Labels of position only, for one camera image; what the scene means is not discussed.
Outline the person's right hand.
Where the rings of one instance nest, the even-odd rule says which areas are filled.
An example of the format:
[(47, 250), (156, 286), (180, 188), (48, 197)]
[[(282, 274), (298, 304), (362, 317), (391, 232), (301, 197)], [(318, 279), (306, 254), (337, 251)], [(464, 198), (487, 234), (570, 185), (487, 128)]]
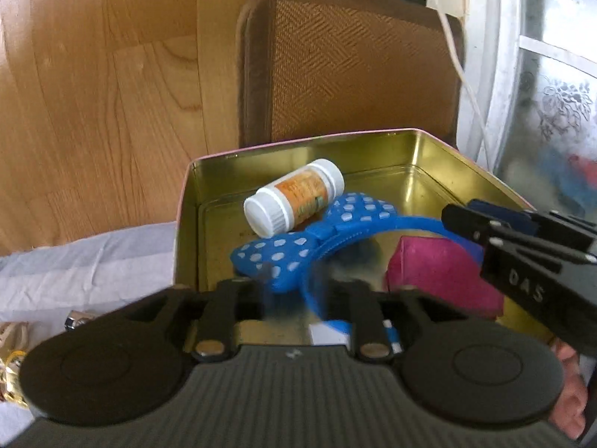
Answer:
[(562, 340), (551, 345), (565, 372), (565, 382), (560, 398), (550, 413), (550, 422), (570, 439), (577, 440), (586, 428), (584, 409), (588, 401), (588, 389), (581, 374), (578, 353)]

